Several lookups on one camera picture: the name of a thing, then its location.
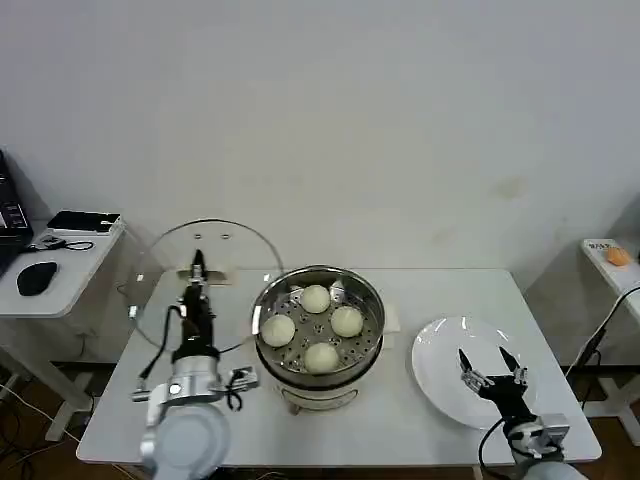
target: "white plate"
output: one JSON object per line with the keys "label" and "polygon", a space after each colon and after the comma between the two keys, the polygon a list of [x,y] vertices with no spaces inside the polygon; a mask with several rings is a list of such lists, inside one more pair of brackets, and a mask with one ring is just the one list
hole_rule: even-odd
{"label": "white plate", "polygon": [[[507,375],[509,369],[500,354],[504,347],[523,367],[520,349],[505,332],[472,317],[447,317],[429,323],[413,343],[413,372],[424,394],[443,413],[460,423],[488,429],[500,414],[496,406],[472,392],[460,379],[462,349],[474,370],[483,375]],[[536,400],[534,373],[529,371],[529,388],[524,399],[529,409]]]}

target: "computer mouse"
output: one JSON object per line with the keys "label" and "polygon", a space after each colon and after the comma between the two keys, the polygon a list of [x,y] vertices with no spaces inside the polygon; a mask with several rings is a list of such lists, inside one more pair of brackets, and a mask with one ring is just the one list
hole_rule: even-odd
{"label": "computer mouse", "polygon": [[34,263],[18,275],[18,291],[23,297],[33,297],[44,292],[58,271],[56,262]]}

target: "floor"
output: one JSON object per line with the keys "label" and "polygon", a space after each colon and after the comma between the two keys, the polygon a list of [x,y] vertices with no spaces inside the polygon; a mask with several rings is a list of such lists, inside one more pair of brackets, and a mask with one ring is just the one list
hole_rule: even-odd
{"label": "floor", "polygon": [[[108,381],[108,372],[98,374],[89,385],[92,395],[99,395]],[[576,379],[576,395],[582,398],[588,379]],[[28,402],[53,415],[60,399],[46,386],[37,381],[22,382],[16,387]],[[602,392],[597,388],[590,399],[597,400]],[[91,478],[94,480],[126,479],[123,473],[108,465],[89,465],[75,457],[76,445],[73,440],[59,444],[44,441],[48,421],[38,413],[10,399],[0,402],[0,480],[74,480]],[[640,405],[636,405],[640,414]],[[87,416],[74,418],[72,433],[82,435]],[[640,478],[640,449],[631,445],[621,425],[616,419],[592,419],[591,425],[600,440],[602,457],[588,464],[576,467],[590,480],[631,480]],[[7,442],[13,441],[19,451],[10,450]],[[39,448],[52,447],[31,456],[28,462],[17,463],[24,455]],[[472,480],[470,468],[406,468],[406,469],[222,469],[215,479],[233,480],[286,480],[286,479],[367,479],[367,480]]]}

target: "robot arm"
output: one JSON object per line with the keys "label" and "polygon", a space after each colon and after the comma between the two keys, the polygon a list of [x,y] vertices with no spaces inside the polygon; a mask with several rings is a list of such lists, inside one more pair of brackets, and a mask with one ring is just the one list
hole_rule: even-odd
{"label": "robot arm", "polygon": [[253,367],[232,370],[227,382],[218,373],[220,352],[214,346],[215,315],[206,294],[206,272],[198,250],[189,285],[167,312],[177,311],[182,319],[182,342],[171,357],[173,374],[153,391],[146,389],[146,378],[166,345],[167,323],[163,348],[143,370],[132,394],[134,402],[148,402],[140,451],[157,480],[199,479],[213,473],[226,456],[231,436],[226,417],[213,403],[226,399],[230,410],[238,411],[240,393],[259,385]]}
{"label": "robot arm", "polygon": [[[523,399],[527,390],[527,369],[504,348],[502,358],[510,375],[484,376],[471,366],[462,350],[460,367],[462,381],[481,398],[492,401],[504,422],[502,432],[516,461],[518,478],[524,480],[584,480],[577,470],[563,463],[562,441],[569,431],[564,415],[537,416],[529,411]],[[509,479],[488,469],[482,461],[482,447],[478,452],[483,473],[493,478]]]}

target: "orange object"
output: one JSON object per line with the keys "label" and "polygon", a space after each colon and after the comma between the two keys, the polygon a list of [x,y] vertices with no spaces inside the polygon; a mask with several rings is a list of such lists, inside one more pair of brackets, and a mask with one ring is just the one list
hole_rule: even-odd
{"label": "orange object", "polygon": [[631,263],[631,255],[624,248],[609,247],[607,249],[607,261],[616,267],[624,267]]}

